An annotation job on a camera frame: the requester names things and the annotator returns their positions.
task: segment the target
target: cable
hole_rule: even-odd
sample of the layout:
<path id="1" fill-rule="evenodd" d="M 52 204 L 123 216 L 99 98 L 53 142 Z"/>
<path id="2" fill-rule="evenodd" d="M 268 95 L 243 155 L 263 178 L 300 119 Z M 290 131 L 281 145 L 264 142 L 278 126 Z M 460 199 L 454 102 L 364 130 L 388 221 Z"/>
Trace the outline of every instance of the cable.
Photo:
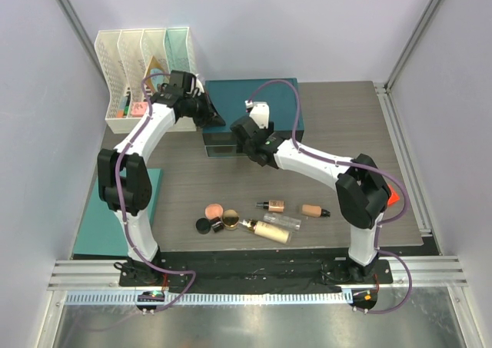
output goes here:
<path id="1" fill-rule="evenodd" d="M 145 127 L 148 125 L 148 123 L 152 119 L 153 107 L 152 107 L 152 103 L 151 103 L 151 98 L 148 95 L 148 92 L 145 88 L 145 82 L 152 77 L 157 77 L 157 76 L 161 76 L 161 75 L 165 76 L 165 77 L 169 76 L 168 74 L 165 74 L 165 73 L 154 73 L 154 74 L 148 75 L 147 77 L 145 77 L 141 81 L 141 89 L 142 89 L 142 92 L 144 93 L 145 100 L 147 101 L 147 105 L 148 105 L 148 114 L 145 115 L 145 117 L 144 117 L 145 120 L 144 120 L 143 124 L 131 136 L 131 138 L 129 138 L 128 143 L 121 150 L 121 153 L 119 154 L 118 159 L 116 161 L 116 168 L 115 168 L 116 188 L 118 191 L 118 198 L 120 201 L 121 219 L 123 220 L 123 228 L 125 230 L 126 240 L 128 242 L 128 245 L 130 246 L 130 248 L 137 254 L 137 256 L 142 260 L 143 263 L 145 263 L 150 268 L 158 271 L 159 273 L 167 273 L 167 274 L 171 274 L 171 275 L 182 275 L 182 274 L 191 275 L 191 279 L 188 282 L 188 284 L 186 285 L 186 287 L 184 287 L 184 289 L 171 302 L 165 304 L 164 306 L 157 307 L 155 309 L 155 312 L 164 311 L 164 310 L 168 309 L 169 307 L 171 307 L 172 305 L 174 305 L 176 302 L 178 302 L 184 296 L 184 294 L 186 292 L 188 292 L 188 290 L 191 288 L 191 285 L 193 285 L 194 279 L 196 278 L 196 275 L 197 275 L 193 270 L 173 271 L 173 270 L 163 269 L 163 268 L 157 267 L 154 264 L 152 264 L 149 260 L 147 260 L 144 257 L 144 255 L 140 252 L 140 250 L 135 246 L 135 243 L 133 243 L 133 240 L 131 239 L 131 236 L 130 236 L 130 230 L 128 227 L 128 217 L 127 217 L 127 213 L 126 213 L 125 198 L 123 196 L 123 189 L 121 186 L 121 177 L 120 177 L 121 162 L 123 161 L 123 157 L 125 157 L 127 151 L 130 149 L 131 145 L 135 142 L 135 139 L 137 139 L 137 137 L 140 135 L 140 133 L 145 129 Z"/>
<path id="2" fill-rule="evenodd" d="M 296 147 L 296 149 L 303 153 L 303 154 L 306 154 L 307 156 L 309 157 L 312 157 L 312 158 L 315 158 L 317 160 L 320 160 L 320 161 L 323 161 L 323 162 L 328 162 L 329 164 L 334 164 L 334 165 L 340 165 L 340 166 L 347 166 L 347 167 L 355 167 L 355 168 L 358 168 L 358 169 L 363 169 L 363 170 L 367 170 L 367 171 L 372 171 L 376 174 L 379 174 L 379 175 L 382 175 L 384 177 L 386 177 L 387 179 L 389 179 L 390 181 L 392 181 L 401 191 L 401 193 L 403 194 L 403 197 L 404 197 L 404 205 L 403 205 L 403 208 L 401 209 L 400 213 L 389 218 L 389 219 L 386 219 L 386 220 L 382 220 L 379 224 L 376 225 L 376 232 L 375 232 L 375 235 L 374 235 L 374 248 L 380 253 L 380 254 L 385 254 L 387 256 L 392 256 L 394 258 L 396 258 L 398 261 L 401 262 L 401 264 L 403 265 L 404 269 L 407 271 L 407 275 L 408 275 L 408 291 L 407 291 L 407 294 L 405 295 L 405 297 L 403 298 L 403 300 L 396 306 L 394 307 L 391 307 L 387 310 L 379 310 L 379 311 L 371 311 L 369 310 L 367 313 L 371 313 L 371 314 L 383 314 L 383 313 L 389 313 L 389 312 L 393 312 L 397 309 L 399 309 L 401 306 L 403 306 L 407 301 L 408 299 L 410 298 L 410 295 L 411 295 L 411 292 L 412 292 L 412 278 L 411 278 L 411 273 L 410 273 L 410 270 L 408 269 L 408 266 L 406 265 L 406 263 L 396 254 L 393 254 L 389 251 L 386 251 L 386 250 L 379 250 L 379 246 L 378 246 L 378 241 L 379 241 L 379 234 L 381 232 L 381 226 L 383 224 L 387 224 L 387 223 L 390 223 L 391 221 L 396 221 L 400 218 L 402 218 L 405 213 L 407 212 L 408 210 L 408 204 L 410 203 L 410 198 L 408 197 L 408 192 L 407 192 L 407 189 L 405 188 L 405 186 L 396 178 L 394 177 L 393 175 L 385 172 L 385 171 L 382 171 L 382 170 L 379 170 L 375 167 L 372 167 L 372 166 L 368 166 L 368 165 L 364 165 L 364 164 L 358 164 L 358 163 L 355 163 L 355 162 L 349 162 L 349 161 L 335 161 L 335 160 L 331 160 L 329 158 L 326 158 L 326 157 L 322 157 L 322 156 L 319 156 L 317 154 L 314 154 L 310 151 L 307 151 L 305 149 L 303 149 L 303 147 L 301 147 L 299 145 L 299 142 L 297 142 L 297 140 L 295 139 L 295 134 L 296 134 L 296 131 L 298 129 L 298 125 L 299 125 L 299 118 L 301 117 L 301 98 L 299 97 L 299 93 L 298 93 L 298 90 L 295 88 L 295 86 L 293 86 L 292 83 L 290 83 L 289 81 L 286 81 L 284 79 L 272 79 L 271 81 L 267 81 L 265 82 L 264 84 L 262 84 L 260 87 L 258 87 L 256 89 L 256 91 L 254 91 L 250 98 L 248 99 L 250 102 L 253 102 L 253 99 L 254 97 L 265 87 L 267 87 L 268 85 L 272 85 L 272 84 L 284 84 L 284 85 L 287 85 L 293 92 L 294 92 L 294 96 L 295 96 L 295 101 L 296 101 L 296 113 L 295 113 L 295 119 L 294 119 L 294 125 L 292 126 L 292 134 L 291 134 L 291 138 L 292 138 L 292 143 L 294 145 L 294 147 Z"/>

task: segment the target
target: reflective metal surface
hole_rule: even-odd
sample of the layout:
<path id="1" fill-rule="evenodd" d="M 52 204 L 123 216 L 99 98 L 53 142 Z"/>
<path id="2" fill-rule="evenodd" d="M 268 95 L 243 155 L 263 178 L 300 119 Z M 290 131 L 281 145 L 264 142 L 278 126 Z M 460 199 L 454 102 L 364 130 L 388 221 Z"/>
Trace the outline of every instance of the reflective metal surface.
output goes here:
<path id="1" fill-rule="evenodd" d="M 377 308 L 393 306 L 404 293 L 403 289 L 381 290 Z M 55 346 L 465 347 L 446 288 L 417 288 L 404 307 L 381 316 L 365 316 L 334 304 L 175 307 L 155 316 L 135 311 L 132 307 L 65 307 Z M 105 331 L 89 332 L 88 327 Z"/>

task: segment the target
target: white panel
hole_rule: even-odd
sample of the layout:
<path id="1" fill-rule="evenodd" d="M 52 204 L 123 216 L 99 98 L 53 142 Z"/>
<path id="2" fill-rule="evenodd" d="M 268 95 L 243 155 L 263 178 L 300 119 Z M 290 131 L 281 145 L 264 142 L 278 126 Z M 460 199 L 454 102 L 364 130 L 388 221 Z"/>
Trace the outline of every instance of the white panel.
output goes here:
<path id="1" fill-rule="evenodd" d="M 191 26 L 207 79 L 386 81 L 428 0 L 71 0 L 100 29 Z"/>
<path id="2" fill-rule="evenodd" d="M 28 347 L 81 220 L 108 90 L 55 0 L 0 0 L 0 13 L 0 336 Z"/>
<path id="3" fill-rule="evenodd" d="M 492 2 L 445 0 L 394 88 L 440 245 L 492 326 Z"/>

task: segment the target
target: green board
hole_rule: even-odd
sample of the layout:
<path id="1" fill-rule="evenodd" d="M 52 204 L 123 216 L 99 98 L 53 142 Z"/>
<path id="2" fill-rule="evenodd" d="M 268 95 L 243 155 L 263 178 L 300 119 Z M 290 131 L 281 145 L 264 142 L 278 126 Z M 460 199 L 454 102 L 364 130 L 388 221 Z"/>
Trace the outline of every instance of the green board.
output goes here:
<path id="1" fill-rule="evenodd" d="M 152 183 L 152 198 L 148 204 L 148 218 L 152 225 L 158 189 L 161 186 L 162 169 L 148 169 L 148 176 Z M 78 231 L 73 253 L 118 257 L 125 257 L 128 253 L 125 235 L 115 213 L 99 198 L 97 179 Z"/>

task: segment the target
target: white plastic basket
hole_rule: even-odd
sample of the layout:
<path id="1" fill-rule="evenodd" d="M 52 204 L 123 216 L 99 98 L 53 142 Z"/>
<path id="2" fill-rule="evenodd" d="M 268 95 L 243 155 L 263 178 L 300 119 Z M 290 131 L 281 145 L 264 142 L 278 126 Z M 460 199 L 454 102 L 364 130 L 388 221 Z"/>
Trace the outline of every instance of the white plastic basket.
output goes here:
<path id="1" fill-rule="evenodd" d="M 196 74 L 194 52 L 191 40 L 188 40 L 189 29 L 178 29 L 180 37 L 175 37 L 172 32 L 168 44 L 176 50 L 180 60 L 186 62 L 181 63 L 183 68 L 174 69 Z M 165 28 L 99 31 L 95 40 L 95 51 L 108 84 L 110 101 L 105 120 L 113 133 L 130 133 L 141 119 L 132 117 L 130 113 L 124 118 L 116 116 L 120 101 L 128 91 L 131 92 L 132 101 L 143 100 L 141 80 L 152 56 L 157 58 L 165 72 L 170 71 L 165 47 L 167 33 Z M 190 53 L 190 56 L 185 57 L 185 52 Z M 196 127 L 191 118 L 182 118 L 170 131 L 196 131 Z"/>

